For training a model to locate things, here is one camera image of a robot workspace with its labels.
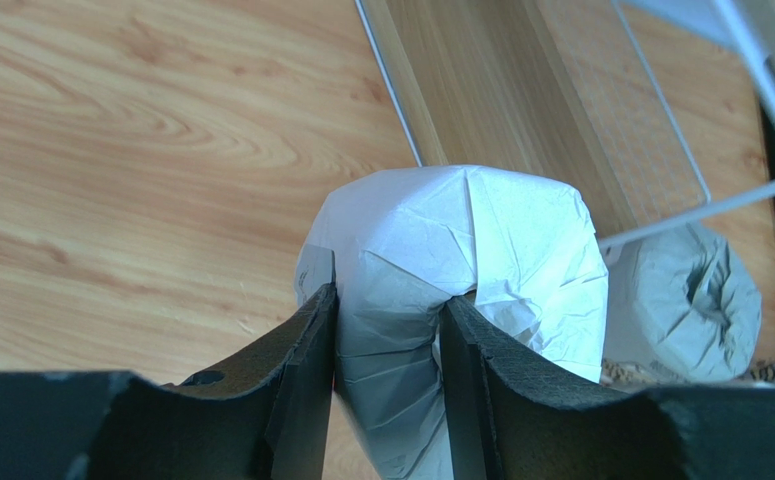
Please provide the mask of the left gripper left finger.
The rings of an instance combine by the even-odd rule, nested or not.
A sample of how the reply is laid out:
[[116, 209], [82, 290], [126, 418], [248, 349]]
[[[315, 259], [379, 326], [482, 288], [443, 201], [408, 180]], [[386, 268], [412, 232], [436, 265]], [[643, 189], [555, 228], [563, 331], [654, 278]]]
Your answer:
[[318, 479], [339, 301], [179, 385], [129, 371], [0, 372], [0, 479]]

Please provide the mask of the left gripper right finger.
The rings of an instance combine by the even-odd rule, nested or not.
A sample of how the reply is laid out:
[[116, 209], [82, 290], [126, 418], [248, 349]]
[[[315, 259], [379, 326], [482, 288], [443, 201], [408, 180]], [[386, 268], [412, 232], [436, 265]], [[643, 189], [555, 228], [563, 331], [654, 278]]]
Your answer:
[[616, 391], [546, 360], [462, 297], [440, 327], [458, 479], [775, 479], [775, 388]]

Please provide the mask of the white toilet paper roll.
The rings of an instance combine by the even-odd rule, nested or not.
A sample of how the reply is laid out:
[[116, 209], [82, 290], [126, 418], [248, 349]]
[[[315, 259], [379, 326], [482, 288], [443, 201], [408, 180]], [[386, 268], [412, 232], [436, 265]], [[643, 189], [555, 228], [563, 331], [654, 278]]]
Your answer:
[[520, 344], [600, 379], [608, 271], [568, 184], [483, 166], [370, 174], [328, 195], [300, 251], [298, 301], [326, 283], [336, 389], [384, 479], [453, 473], [437, 336], [452, 298], [473, 294]]

